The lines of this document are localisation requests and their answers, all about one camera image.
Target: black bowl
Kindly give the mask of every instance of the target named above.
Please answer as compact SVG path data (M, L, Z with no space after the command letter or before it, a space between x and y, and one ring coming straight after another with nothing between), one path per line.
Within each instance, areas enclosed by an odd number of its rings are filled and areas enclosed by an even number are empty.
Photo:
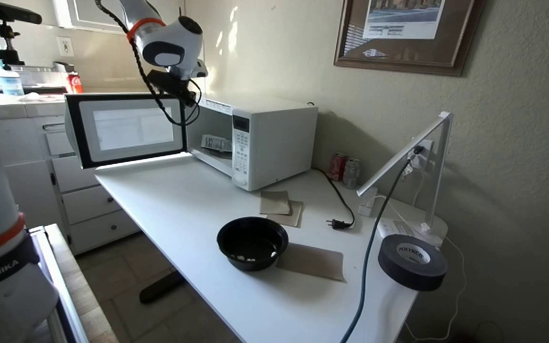
M217 243L237 268L261 270L288 247L288 232L265 217L238 217L221 226Z

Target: microwave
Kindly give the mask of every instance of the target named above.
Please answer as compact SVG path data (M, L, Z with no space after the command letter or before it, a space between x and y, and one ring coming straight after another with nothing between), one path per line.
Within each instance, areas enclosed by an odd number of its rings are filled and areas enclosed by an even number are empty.
M67 135L84 167L191 152L244 190L259 190L313 165L317 106L250 93L216 93L183 106L149 93L67 95Z

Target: picture frame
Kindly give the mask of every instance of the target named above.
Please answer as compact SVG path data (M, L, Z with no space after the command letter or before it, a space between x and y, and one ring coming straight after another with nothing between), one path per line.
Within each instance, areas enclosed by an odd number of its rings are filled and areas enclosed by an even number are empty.
M463 74L484 0L345 0L334 64Z

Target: roll of tape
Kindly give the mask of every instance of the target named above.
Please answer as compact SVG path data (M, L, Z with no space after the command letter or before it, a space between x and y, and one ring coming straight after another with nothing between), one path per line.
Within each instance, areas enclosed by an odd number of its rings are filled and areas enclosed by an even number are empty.
M437 289L448 270L437 247L406 234L385 236L378 262L393 280L420 291Z

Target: countertop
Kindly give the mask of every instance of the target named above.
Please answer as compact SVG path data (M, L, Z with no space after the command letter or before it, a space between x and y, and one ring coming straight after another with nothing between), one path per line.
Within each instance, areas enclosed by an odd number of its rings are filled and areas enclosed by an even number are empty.
M0 95L0 119L6 118L36 118L36 116L63 116L65 95L38 95L38 97L4 97Z
M242 340L339 340L360 295L360 270L374 217L353 230L332 230L326 219L349 213L319 171L307 171L269 190L288 190L305 203L301 226L286 226L292 243L343 253L345 281L284 268L242 272L217 247L219 228L237 217L259 215L259 192L246 192L191 154L153 158L97 169L116 198L187 281ZM359 198L341 188L349 205ZM397 205L408 219L414 207ZM416 299L378 264L381 238L368 264L364 314L351 340L395 340Z

